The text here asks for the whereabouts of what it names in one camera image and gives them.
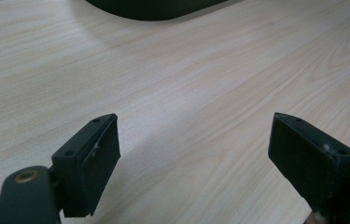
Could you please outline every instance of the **light wood grain surface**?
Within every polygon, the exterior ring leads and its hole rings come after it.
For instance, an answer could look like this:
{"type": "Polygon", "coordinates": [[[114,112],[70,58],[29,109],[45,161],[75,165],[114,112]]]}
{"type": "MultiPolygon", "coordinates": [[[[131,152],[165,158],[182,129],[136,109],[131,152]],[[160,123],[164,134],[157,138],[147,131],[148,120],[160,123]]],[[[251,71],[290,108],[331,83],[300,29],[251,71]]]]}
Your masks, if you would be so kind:
{"type": "Polygon", "coordinates": [[[350,146],[350,0],[230,1],[131,21],[83,0],[0,1],[0,188],[86,122],[122,154],[93,217],[63,223],[302,223],[267,156],[273,112],[350,146]]]}

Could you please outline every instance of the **wooden table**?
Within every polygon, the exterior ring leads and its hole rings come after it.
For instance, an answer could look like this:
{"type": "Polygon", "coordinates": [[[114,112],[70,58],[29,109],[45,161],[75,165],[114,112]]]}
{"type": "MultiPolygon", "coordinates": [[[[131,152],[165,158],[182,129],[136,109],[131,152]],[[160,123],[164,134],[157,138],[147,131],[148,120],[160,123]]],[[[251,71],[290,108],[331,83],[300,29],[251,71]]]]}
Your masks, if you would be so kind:
{"type": "Polygon", "coordinates": [[[95,216],[63,223],[302,223],[268,159],[274,112],[350,146],[350,0],[230,1],[131,21],[83,0],[0,1],[0,188],[119,116],[95,216]]]}

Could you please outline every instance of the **black plastic part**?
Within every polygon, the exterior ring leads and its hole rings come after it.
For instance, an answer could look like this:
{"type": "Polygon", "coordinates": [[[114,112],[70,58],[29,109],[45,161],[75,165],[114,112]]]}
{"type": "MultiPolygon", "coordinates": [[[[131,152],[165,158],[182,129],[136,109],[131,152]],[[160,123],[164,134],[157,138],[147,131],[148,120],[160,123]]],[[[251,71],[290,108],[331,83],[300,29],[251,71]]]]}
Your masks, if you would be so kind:
{"type": "Polygon", "coordinates": [[[0,193],[0,224],[60,223],[49,169],[32,166],[10,175],[0,193]]]}
{"type": "Polygon", "coordinates": [[[55,172],[53,170],[53,166],[49,168],[50,180],[53,188],[53,193],[55,195],[55,202],[57,212],[61,212],[63,209],[63,205],[68,199],[67,192],[64,188],[64,183],[61,182],[58,178],[56,178],[55,172]]]}
{"type": "Polygon", "coordinates": [[[164,21],[227,0],[87,0],[94,6],[128,19],[164,21]]]}
{"type": "Polygon", "coordinates": [[[350,148],[308,122],[276,113],[269,157],[313,211],[331,215],[348,199],[340,190],[350,181],[350,148]]]}
{"type": "Polygon", "coordinates": [[[55,152],[53,171],[66,192],[65,217],[93,215],[119,157],[114,114],[90,121],[55,152]]]}

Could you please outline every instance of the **black clamp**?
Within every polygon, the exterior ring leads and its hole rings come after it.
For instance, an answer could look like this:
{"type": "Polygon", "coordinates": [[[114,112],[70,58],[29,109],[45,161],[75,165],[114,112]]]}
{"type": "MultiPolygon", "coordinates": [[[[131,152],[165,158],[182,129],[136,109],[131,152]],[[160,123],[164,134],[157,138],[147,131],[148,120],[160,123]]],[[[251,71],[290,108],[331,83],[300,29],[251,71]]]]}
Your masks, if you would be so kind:
{"type": "Polygon", "coordinates": [[[276,113],[269,157],[314,212],[350,223],[350,147],[305,120],[276,113]]]}
{"type": "Polygon", "coordinates": [[[52,156],[7,177],[0,193],[0,224],[61,223],[93,215],[119,160],[117,116],[91,120],[52,156]]]}

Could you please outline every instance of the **screw hole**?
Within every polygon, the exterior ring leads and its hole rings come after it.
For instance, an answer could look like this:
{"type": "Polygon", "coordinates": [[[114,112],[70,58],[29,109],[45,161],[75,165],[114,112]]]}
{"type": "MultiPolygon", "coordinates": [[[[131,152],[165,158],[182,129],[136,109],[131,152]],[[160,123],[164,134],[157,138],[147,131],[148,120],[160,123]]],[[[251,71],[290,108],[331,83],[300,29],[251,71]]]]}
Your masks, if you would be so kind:
{"type": "Polygon", "coordinates": [[[28,181],[33,180],[34,178],[37,177],[38,171],[37,170],[27,170],[27,171],[23,171],[22,173],[18,174],[15,177],[15,182],[21,184],[21,183],[25,183],[28,181]]]}
{"type": "Polygon", "coordinates": [[[73,155],[73,154],[75,154],[75,151],[73,151],[73,150],[66,151],[66,152],[64,153],[65,156],[71,156],[71,155],[73,155]]]}

